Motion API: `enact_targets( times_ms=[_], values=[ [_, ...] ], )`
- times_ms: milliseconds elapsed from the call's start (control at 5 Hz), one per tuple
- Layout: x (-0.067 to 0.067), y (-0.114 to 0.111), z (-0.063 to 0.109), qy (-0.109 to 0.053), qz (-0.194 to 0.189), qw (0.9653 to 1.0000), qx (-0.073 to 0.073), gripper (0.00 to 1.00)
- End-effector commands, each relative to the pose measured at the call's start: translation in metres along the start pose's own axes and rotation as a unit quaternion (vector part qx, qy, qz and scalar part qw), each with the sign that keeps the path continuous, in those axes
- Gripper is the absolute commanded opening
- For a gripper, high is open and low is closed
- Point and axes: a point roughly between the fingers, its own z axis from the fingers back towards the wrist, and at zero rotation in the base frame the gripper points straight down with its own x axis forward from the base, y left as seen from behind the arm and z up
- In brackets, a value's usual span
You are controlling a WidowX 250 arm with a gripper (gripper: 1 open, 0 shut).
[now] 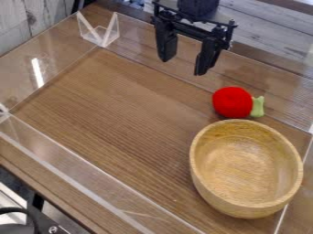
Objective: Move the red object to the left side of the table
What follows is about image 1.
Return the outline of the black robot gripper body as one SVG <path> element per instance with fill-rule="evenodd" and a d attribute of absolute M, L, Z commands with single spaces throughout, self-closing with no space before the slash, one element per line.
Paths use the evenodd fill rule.
<path fill-rule="evenodd" d="M 218 9 L 221 0 L 153 0 L 154 16 L 171 21 L 177 34 L 203 41 L 214 37 L 228 49 L 237 28 L 236 21 Z"/>

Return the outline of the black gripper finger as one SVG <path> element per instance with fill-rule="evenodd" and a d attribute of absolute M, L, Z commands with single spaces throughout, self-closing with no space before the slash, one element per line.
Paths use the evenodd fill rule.
<path fill-rule="evenodd" d="M 195 58 L 194 75 L 202 76 L 216 66 L 221 53 L 221 43 L 214 37 L 207 37 L 202 42 L 201 52 Z"/>
<path fill-rule="evenodd" d="M 157 17 L 154 26 L 158 56 L 162 62 L 167 62 L 178 52 L 178 34 L 171 21 Z"/>

